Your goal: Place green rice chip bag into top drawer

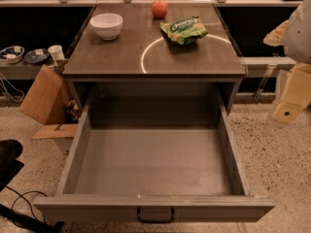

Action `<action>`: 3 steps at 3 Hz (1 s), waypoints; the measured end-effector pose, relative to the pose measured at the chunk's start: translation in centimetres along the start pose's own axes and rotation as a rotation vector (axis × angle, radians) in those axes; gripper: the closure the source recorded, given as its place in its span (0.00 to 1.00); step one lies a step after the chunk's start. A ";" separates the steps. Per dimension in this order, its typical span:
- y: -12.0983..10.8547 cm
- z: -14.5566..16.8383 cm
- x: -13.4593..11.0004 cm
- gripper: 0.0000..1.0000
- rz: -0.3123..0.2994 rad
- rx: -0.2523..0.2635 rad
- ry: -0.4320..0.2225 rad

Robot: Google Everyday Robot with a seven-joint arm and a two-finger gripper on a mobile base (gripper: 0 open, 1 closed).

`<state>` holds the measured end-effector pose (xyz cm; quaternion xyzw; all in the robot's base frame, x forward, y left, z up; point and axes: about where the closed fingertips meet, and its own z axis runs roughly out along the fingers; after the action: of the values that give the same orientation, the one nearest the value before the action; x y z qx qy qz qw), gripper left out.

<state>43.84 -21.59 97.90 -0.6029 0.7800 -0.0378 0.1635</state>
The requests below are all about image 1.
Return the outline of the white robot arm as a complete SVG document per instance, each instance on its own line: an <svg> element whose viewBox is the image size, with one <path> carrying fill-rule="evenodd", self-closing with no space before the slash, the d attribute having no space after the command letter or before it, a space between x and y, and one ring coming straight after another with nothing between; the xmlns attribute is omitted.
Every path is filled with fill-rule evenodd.
<svg viewBox="0 0 311 233"><path fill-rule="evenodd" d="M311 0L303 0L263 42L272 47L283 46L285 55L296 62L287 74L272 114L274 120L290 123L311 103Z"/></svg>

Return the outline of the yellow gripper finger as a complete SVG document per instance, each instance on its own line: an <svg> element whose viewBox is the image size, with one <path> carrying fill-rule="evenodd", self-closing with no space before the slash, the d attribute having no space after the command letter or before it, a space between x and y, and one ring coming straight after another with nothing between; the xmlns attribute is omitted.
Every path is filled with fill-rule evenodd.
<svg viewBox="0 0 311 233"><path fill-rule="evenodd" d="M311 64L295 64L288 72L272 118L280 123L295 120L311 103Z"/></svg>
<svg viewBox="0 0 311 233"><path fill-rule="evenodd" d="M275 29L273 29L264 37L263 42L271 47L283 46L285 43L287 25L288 22L286 20L279 24Z"/></svg>

